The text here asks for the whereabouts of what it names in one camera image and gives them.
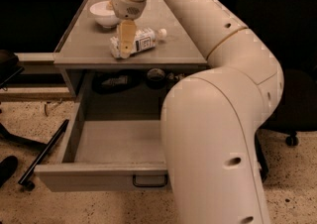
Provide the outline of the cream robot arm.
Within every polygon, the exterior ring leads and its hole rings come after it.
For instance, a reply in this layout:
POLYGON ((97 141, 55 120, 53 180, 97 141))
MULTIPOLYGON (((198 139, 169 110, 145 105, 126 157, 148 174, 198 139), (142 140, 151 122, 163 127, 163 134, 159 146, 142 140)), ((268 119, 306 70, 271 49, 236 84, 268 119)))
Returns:
MULTIPOLYGON (((209 67, 180 80, 161 140, 181 224, 270 224, 255 134, 283 91, 278 60, 218 0, 163 0, 209 67)), ((147 0, 111 0, 128 56, 147 0)))

